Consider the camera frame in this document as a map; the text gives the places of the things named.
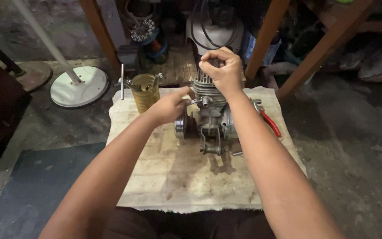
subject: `hand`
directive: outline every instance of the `hand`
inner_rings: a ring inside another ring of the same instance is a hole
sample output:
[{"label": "hand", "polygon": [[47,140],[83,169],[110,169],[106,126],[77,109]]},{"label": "hand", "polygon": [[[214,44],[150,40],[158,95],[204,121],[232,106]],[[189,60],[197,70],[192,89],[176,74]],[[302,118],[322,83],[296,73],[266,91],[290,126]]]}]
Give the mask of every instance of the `hand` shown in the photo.
[{"label": "hand", "polygon": [[[216,68],[207,62],[210,58],[219,58],[225,61],[225,66]],[[229,97],[242,92],[241,88],[241,59],[225,46],[219,50],[206,52],[199,63],[204,73],[212,78],[216,88],[228,100]]]},{"label": "hand", "polygon": [[182,99],[185,95],[189,95],[191,99],[195,99],[194,91],[188,86],[185,86],[178,91],[163,96],[151,106],[145,114],[148,114],[155,121],[157,126],[173,122],[190,102],[189,99]]}]

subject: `red handle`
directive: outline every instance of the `red handle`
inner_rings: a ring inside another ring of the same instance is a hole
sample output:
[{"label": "red handle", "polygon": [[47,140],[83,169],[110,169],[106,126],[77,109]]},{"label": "red handle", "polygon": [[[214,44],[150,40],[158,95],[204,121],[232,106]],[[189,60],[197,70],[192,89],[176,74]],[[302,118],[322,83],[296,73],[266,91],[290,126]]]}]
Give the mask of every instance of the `red handle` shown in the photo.
[{"label": "red handle", "polygon": [[278,127],[276,126],[275,122],[267,114],[265,114],[265,110],[260,110],[259,113],[263,116],[263,119],[265,122],[272,128],[273,132],[277,137],[281,137],[281,132],[279,131]]}]

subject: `wooden table leg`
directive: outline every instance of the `wooden table leg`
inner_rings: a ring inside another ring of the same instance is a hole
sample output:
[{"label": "wooden table leg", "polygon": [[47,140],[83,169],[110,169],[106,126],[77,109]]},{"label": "wooden table leg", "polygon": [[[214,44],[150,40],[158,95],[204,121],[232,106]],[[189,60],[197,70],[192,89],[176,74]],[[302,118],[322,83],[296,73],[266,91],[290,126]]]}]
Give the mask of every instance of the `wooden table leg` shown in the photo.
[{"label": "wooden table leg", "polygon": [[247,80],[253,80],[263,61],[263,57],[278,30],[279,23],[290,4],[290,0],[272,0],[257,35],[253,53],[245,69]]},{"label": "wooden table leg", "polygon": [[356,30],[371,12],[374,2],[375,0],[355,0],[340,15],[337,22],[332,25],[321,41],[309,52],[284,85],[279,88],[276,94],[279,100],[300,87],[320,68],[334,50],[354,36]]},{"label": "wooden table leg", "polygon": [[114,47],[113,41],[107,30],[104,19],[101,16],[100,8],[96,0],[79,0],[79,3],[88,19],[89,25],[91,25],[95,36],[103,49],[104,54],[107,57],[114,73],[117,77],[121,75],[121,65],[120,61],[116,55],[116,48]]}]

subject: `white cloth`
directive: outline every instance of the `white cloth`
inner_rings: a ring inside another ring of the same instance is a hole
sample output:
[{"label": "white cloth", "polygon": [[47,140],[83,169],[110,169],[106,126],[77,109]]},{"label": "white cloth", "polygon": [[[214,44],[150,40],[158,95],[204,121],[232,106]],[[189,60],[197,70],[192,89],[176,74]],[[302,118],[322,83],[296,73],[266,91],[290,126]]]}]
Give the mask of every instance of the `white cloth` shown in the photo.
[{"label": "white cloth", "polygon": [[[160,96],[175,89],[160,89]],[[244,89],[252,99],[261,99],[266,114],[282,133],[281,142],[306,174],[306,168],[294,148],[285,126],[279,102],[273,89]],[[138,111],[130,89],[120,100],[118,91],[109,110],[112,125],[109,144],[137,116]],[[188,108],[198,110],[196,105]],[[231,161],[214,154],[200,153],[199,139],[180,144],[173,123],[157,127],[151,134],[118,202],[118,206],[138,210],[156,209],[179,213],[224,208],[262,209],[255,185],[243,156]]]}]

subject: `wall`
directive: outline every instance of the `wall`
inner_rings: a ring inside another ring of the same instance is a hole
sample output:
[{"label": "wall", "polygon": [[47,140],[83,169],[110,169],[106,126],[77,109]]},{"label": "wall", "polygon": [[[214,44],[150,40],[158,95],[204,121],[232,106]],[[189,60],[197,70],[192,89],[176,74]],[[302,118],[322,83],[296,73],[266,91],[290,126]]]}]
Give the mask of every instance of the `wall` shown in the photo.
[{"label": "wall", "polygon": [[[126,44],[114,0],[97,0],[116,47]],[[103,57],[78,0],[25,0],[66,59]],[[0,49],[17,61],[54,60],[11,0],[0,0]]]}]

